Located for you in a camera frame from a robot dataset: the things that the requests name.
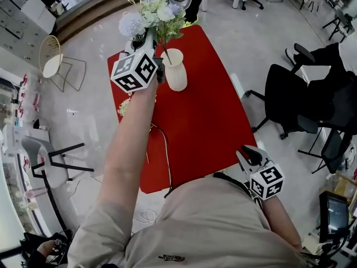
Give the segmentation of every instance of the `red table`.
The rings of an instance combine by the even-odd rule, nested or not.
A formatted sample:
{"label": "red table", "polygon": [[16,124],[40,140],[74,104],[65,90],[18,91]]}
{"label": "red table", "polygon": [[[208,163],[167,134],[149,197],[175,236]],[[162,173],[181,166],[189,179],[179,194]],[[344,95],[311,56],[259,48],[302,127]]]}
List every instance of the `red table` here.
{"label": "red table", "polygon": [[[159,85],[152,122],[168,138],[168,159],[172,185],[201,178],[238,162],[235,154],[242,145],[256,146],[239,97],[217,53],[200,26],[182,29],[184,36],[171,40],[168,48],[184,54],[187,88],[174,92]],[[160,56],[162,48],[156,55]],[[109,76],[119,53],[108,59]],[[115,107],[128,98],[112,85]],[[169,187],[165,141],[153,128],[149,135],[148,158],[140,187],[152,193]]]}

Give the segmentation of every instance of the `beige shirt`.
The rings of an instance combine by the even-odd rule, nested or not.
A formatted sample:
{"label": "beige shirt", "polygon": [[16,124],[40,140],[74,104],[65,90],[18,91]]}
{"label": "beige shirt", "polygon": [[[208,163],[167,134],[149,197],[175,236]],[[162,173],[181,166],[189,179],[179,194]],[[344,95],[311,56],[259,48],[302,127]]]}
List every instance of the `beige shirt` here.
{"label": "beige shirt", "polygon": [[305,267],[301,255],[269,229],[261,209],[234,184],[202,178],[166,199],[156,223],[131,237],[132,219],[97,204],[79,228],[69,268]]}

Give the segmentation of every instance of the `person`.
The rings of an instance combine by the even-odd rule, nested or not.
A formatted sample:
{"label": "person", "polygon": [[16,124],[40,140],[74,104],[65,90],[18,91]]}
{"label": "person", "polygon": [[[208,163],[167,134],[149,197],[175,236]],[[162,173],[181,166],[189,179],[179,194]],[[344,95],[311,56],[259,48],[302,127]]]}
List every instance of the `person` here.
{"label": "person", "polygon": [[131,236],[157,88],[154,78],[132,96],[107,150],[97,202],[70,246],[69,268],[305,267],[299,234],[279,199],[263,201],[261,210],[224,178],[180,185],[156,223]]}
{"label": "person", "polygon": [[56,241],[55,240],[49,240],[44,243],[42,243],[37,250],[34,250],[34,252],[31,254],[30,258],[28,259],[26,266],[27,268],[55,268],[55,267],[61,267],[65,268],[67,267],[66,264],[62,265],[55,265],[51,263],[46,263],[46,259],[49,257],[51,252],[56,246]]}
{"label": "person", "polygon": [[327,79],[336,81],[336,78],[344,77],[351,71],[357,75],[357,32],[353,32],[342,43],[334,43],[326,47],[312,51],[315,58],[313,63],[302,54],[293,54],[289,49],[285,49],[285,54],[290,62],[302,65],[327,65],[331,66]]}
{"label": "person", "polygon": [[199,8],[202,0],[191,0],[191,4],[186,9],[184,27],[190,27],[199,22]]}

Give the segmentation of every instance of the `logo on shirt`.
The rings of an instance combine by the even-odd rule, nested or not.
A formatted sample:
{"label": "logo on shirt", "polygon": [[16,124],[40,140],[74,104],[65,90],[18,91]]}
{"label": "logo on shirt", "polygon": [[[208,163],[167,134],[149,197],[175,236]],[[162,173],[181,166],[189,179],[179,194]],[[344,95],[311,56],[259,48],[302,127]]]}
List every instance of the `logo on shirt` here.
{"label": "logo on shirt", "polygon": [[183,260],[185,260],[184,257],[182,256],[177,256],[177,255],[162,255],[158,257],[159,259],[163,259],[164,261],[177,261],[177,262],[181,262]]}

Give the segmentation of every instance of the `screen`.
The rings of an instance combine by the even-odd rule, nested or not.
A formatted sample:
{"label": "screen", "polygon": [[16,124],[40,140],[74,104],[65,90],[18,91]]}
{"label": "screen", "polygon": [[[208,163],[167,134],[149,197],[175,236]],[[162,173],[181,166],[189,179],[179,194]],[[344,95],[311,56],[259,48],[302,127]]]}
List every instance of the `screen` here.
{"label": "screen", "polygon": [[338,233],[348,226],[347,205],[340,200],[328,198],[329,208],[329,233]]}

